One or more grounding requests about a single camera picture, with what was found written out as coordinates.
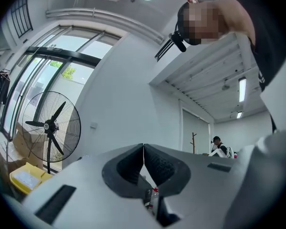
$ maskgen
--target wall outlet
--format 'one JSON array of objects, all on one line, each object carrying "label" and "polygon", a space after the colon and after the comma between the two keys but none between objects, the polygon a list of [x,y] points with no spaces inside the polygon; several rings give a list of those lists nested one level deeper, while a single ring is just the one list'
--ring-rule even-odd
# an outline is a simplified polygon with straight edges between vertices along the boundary
[{"label": "wall outlet", "polygon": [[97,123],[96,122],[91,122],[90,123],[90,128],[96,129],[97,128]]}]

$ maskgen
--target fan stand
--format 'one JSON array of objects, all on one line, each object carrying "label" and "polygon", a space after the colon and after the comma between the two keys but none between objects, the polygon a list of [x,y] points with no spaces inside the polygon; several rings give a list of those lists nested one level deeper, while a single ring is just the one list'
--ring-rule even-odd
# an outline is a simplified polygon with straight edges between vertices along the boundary
[{"label": "fan stand", "polygon": [[48,174],[51,173],[50,171],[50,153],[51,153],[51,143],[52,140],[49,138],[49,143],[48,143],[48,149],[47,149],[47,169],[48,169]]}]

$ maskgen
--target cardboard box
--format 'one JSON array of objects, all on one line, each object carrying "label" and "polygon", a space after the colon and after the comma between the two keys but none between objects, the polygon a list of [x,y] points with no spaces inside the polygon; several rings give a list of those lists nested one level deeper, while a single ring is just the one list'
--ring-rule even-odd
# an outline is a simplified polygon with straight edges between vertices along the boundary
[{"label": "cardboard box", "polygon": [[31,165],[43,169],[43,161],[36,156],[42,157],[44,141],[47,140],[46,134],[42,129],[37,132],[32,131],[32,129],[27,130],[26,128],[17,122],[16,129],[18,132],[13,139],[13,144],[19,153],[29,159],[28,162]]},{"label": "cardboard box", "polygon": [[38,131],[34,131],[33,129],[28,128],[28,125],[22,126],[19,122],[16,124],[16,129],[18,133],[20,133],[27,142],[30,143],[43,143],[46,140],[46,134],[42,129]]},{"label": "cardboard box", "polygon": [[16,150],[24,157],[28,158],[28,162],[33,165],[37,166],[40,169],[43,169],[43,161],[36,156],[42,157],[43,152],[43,143],[28,143],[30,148],[34,146],[34,153],[31,152],[27,145],[28,141],[24,140],[23,136],[20,132],[16,134],[13,139],[13,144]]},{"label": "cardboard box", "polygon": [[0,178],[2,182],[10,184],[10,172],[22,167],[29,159],[22,156],[14,147],[13,143],[9,143],[8,153],[6,153],[6,142],[0,143]]}]

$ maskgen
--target wooden coat rack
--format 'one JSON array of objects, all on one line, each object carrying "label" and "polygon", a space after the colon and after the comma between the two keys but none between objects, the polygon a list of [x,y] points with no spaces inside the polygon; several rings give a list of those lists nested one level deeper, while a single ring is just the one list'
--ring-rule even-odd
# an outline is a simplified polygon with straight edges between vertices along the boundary
[{"label": "wooden coat rack", "polygon": [[190,143],[190,144],[193,145],[193,154],[195,153],[195,140],[194,140],[194,136],[196,136],[196,135],[197,135],[197,133],[194,135],[194,132],[192,132],[192,140],[193,140],[193,142]]}]

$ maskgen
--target fan guard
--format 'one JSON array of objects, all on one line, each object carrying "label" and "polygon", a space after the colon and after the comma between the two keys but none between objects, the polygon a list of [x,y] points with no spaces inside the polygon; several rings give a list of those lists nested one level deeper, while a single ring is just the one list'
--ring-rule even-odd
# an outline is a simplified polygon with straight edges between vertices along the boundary
[{"label": "fan guard", "polygon": [[48,163],[60,162],[75,150],[81,137],[81,120],[66,96],[43,92],[26,106],[22,133],[27,147],[37,158]]}]

